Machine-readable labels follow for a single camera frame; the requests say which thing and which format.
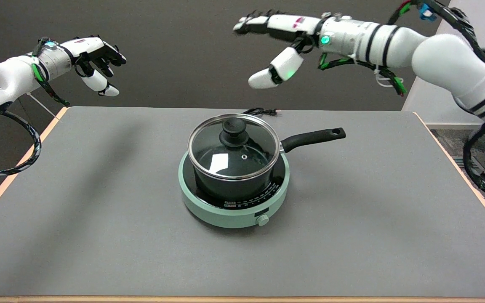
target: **wooden table edge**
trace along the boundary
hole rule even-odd
[[[68,108],[62,108],[56,115],[57,119],[46,127],[40,135],[43,141],[48,134],[59,122],[59,119],[66,113]],[[426,130],[432,136],[433,140],[445,153],[447,159],[456,167],[458,173],[485,208],[485,198],[474,188],[468,178],[461,171],[460,167],[452,159],[450,154],[443,148],[433,133],[426,126],[424,121],[417,113],[414,113]],[[33,146],[22,157],[19,163],[25,161],[29,154],[33,152]],[[0,197],[6,191],[8,186],[14,181],[17,175],[11,175],[5,178],[0,185]],[[0,303],[104,303],[104,302],[125,302],[125,303],[485,303],[485,298],[430,298],[430,297],[133,297],[133,296],[18,296],[18,297],[0,297]]]
[[[426,297],[0,297],[0,303],[485,303],[485,298]]]
[[[61,119],[61,117],[63,117],[63,115],[66,113],[67,110],[68,110],[67,107],[63,107],[59,111],[59,113],[57,113],[57,115],[56,115],[56,118],[57,119],[56,118],[52,119],[52,122],[50,122],[50,124],[48,124],[48,126],[46,127],[46,129],[44,129],[44,132],[42,132],[42,134],[40,135],[41,142],[46,139],[46,137],[48,136],[48,134],[50,134],[50,132],[52,131],[52,129],[56,126],[57,122],[59,122],[59,119]],[[21,158],[21,160],[18,163],[20,164],[20,163],[25,162],[29,158],[29,156],[31,155],[31,153],[33,153],[33,146],[31,146],[29,148],[29,150],[27,151],[27,153],[25,153],[25,155]],[[12,181],[14,181],[17,176],[18,176],[18,174],[10,175],[10,176],[7,176],[5,178],[5,180],[3,180],[3,182],[0,185],[0,198],[3,195],[3,193],[7,190],[8,186],[10,186],[10,184],[12,183]]]
[[[443,151],[443,153],[445,153],[446,157],[450,160],[450,162],[452,162],[452,164],[454,165],[454,167],[456,167],[456,171],[458,171],[458,173],[460,174],[460,176],[465,180],[465,182],[467,183],[467,185],[469,186],[469,188],[471,188],[471,190],[473,190],[473,193],[475,194],[475,196],[477,196],[478,200],[480,201],[480,203],[482,203],[482,205],[485,208],[485,198],[484,198],[484,196],[480,193],[480,191],[477,188],[475,188],[475,186],[473,186],[473,184],[470,182],[470,180],[467,178],[467,176],[463,173],[463,171],[461,171],[460,167],[452,159],[452,157],[450,156],[450,154],[445,150],[445,148],[443,147],[443,145],[441,144],[441,142],[439,142],[439,140],[437,140],[437,138],[435,136],[433,136],[433,133],[426,126],[426,123],[424,123],[424,121],[422,120],[422,118],[417,113],[414,113],[414,114],[416,115],[416,117],[418,117],[418,119],[420,120],[420,122],[424,125],[424,127],[431,134],[433,140],[435,140],[435,142],[437,143],[437,145],[439,145],[439,147],[441,148],[441,150]]]

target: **dark gray wall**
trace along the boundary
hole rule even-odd
[[[73,105],[132,107],[209,107],[398,111],[404,99],[381,88],[372,72],[344,66],[318,71],[317,51],[286,84],[251,90],[248,77],[264,69],[286,43],[266,36],[236,37],[237,20],[258,9],[275,8],[300,15],[343,12],[355,19],[385,22],[400,0],[0,0],[0,59],[30,52],[42,36],[64,42],[99,34],[127,57],[111,82],[121,91],[100,98],[73,74],[52,82]],[[399,22],[424,35],[437,24],[410,12]],[[410,69],[399,69],[407,88]],[[35,91],[54,113],[59,106]],[[44,129],[50,115],[21,98],[30,121]],[[17,126],[0,117],[0,167],[10,166],[30,146]]]

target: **glass lid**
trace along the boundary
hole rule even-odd
[[[226,114],[200,124],[190,136],[188,150],[202,173],[236,180],[270,169],[278,159],[280,141],[262,119]]]

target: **red label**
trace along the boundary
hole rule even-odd
[[[293,24],[293,28],[298,27],[301,23],[304,23],[304,17],[299,17]]]

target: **white wall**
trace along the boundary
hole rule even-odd
[[[485,0],[451,0],[449,7],[457,7],[465,12],[475,29],[480,46],[485,47]],[[461,36],[444,21],[439,25],[437,33]],[[415,79],[402,110],[416,112],[432,128],[474,128],[481,123],[479,118],[459,109],[450,92],[419,77]]]

